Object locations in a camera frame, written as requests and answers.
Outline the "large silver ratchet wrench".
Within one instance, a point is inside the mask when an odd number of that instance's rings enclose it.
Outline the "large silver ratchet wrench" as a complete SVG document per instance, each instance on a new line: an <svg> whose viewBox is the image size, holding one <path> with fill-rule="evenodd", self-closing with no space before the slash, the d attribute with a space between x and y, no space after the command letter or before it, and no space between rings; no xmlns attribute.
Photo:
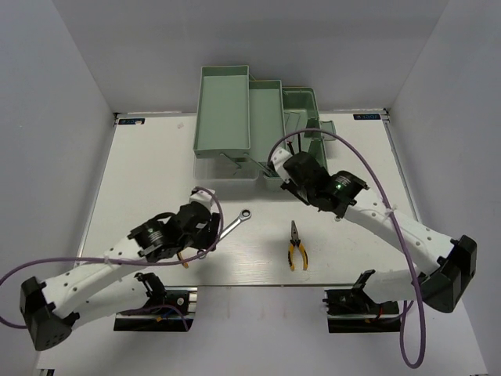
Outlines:
<svg viewBox="0 0 501 376"><path fill-rule="evenodd" d="M248 219L250 219L252 216L251 210L250 209L243 209L239 215L230 223L227 225L227 227L224 228L222 231L217 243L222 241L225 237L227 237L236 227L238 227L241 223L246 222Z"/></svg>

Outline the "long dark red hex key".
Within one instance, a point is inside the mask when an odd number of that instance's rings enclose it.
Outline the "long dark red hex key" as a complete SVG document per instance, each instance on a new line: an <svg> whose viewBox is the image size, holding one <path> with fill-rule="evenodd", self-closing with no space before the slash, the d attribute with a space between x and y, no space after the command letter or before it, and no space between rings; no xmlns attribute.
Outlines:
<svg viewBox="0 0 501 376"><path fill-rule="evenodd" d="M295 153L294 146L293 146L293 143L292 143L292 142L290 142L290 141L289 141L289 142L287 142L287 147L288 147L288 150L290 151L290 153L291 153L292 155L295 155L295 154L296 154L296 153Z"/></svg>

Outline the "green toolbox with clear lid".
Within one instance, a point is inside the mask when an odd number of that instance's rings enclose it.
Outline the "green toolbox with clear lid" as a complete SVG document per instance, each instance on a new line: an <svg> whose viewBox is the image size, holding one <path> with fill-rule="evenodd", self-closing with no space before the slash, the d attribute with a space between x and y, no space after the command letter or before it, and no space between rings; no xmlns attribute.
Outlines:
<svg viewBox="0 0 501 376"><path fill-rule="evenodd" d="M258 80L247 65L202 67L193 141L194 177L218 185L249 186L262 179L268 190L281 180L267 166L273 144L286 136L297 151L327 165L326 142L332 121L320 118L311 87L289 87L280 80Z"/></svg>

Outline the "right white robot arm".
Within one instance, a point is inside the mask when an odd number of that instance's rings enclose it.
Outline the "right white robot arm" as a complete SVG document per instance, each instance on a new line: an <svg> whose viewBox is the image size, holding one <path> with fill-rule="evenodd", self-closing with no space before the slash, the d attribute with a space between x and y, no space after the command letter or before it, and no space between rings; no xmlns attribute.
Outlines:
<svg viewBox="0 0 501 376"><path fill-rule="evenodd" d="M475 240L467 235L454 239L387 208L365 181L347 171L331 175L306 152L291 154L279 148L271 163L283 180L282 189L306 205L361 226L410 255L413 272L368 270L357 279L352 290L359 310L369 313L383 302L416 297L441 313L456 308L476 273Z"/></svg>

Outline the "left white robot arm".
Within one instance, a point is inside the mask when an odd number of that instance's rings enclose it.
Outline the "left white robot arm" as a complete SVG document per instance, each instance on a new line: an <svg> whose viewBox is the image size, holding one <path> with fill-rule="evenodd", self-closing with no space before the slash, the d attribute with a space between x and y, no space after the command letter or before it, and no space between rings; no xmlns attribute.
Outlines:
<svg viewBox="0 0 501 376"><path fill-rule="evenodd" d="M45 351L73 330L116 313L176 311L178 297L144 269L187 248L213 245L221 216L203 204L184 204L177 213L160 213L134 228L103 256L46 280L31 277L21 285L20 311L34 347Z"/></svg>

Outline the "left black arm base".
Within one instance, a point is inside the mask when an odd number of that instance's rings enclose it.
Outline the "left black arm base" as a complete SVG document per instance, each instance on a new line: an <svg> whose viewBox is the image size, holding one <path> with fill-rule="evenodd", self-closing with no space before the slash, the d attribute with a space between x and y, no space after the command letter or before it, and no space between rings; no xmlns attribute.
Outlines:
<svg viewBox="0 0 501 376"><path fill-rule="evenodd" d="M193 325L197 289L174 288L165 291L159 303L146 304L144 309L130 314L117 314L115 332L187 332Z"/></svg>

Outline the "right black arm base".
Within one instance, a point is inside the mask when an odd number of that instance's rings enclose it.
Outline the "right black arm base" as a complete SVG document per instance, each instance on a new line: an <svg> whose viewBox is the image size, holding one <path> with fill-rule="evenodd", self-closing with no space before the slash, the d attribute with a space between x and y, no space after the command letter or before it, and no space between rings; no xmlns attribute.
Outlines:
<svg viewBox="0 0 501 376"><path fill-rule="evenodd" d="M324 291L327 326L330 334L397 333L401 312L397 302L374 303L351 289Z"/></svg>

